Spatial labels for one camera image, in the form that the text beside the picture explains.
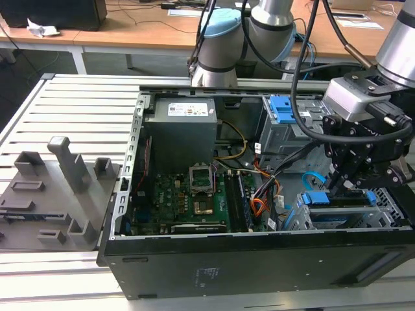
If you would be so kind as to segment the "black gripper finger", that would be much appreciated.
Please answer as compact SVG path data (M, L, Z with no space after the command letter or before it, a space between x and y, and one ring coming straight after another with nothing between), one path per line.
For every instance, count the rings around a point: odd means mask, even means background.
M338 115L330 115L323 118L324 134L348 137L348 123ZM325 143L325 154L331 160L331 166L327 175L325 187L332 196L345 191L344 182L348 178L348 152L346 143Z
M372 165L340 182L339 191L351 189L394 188L407 184L407 164Z

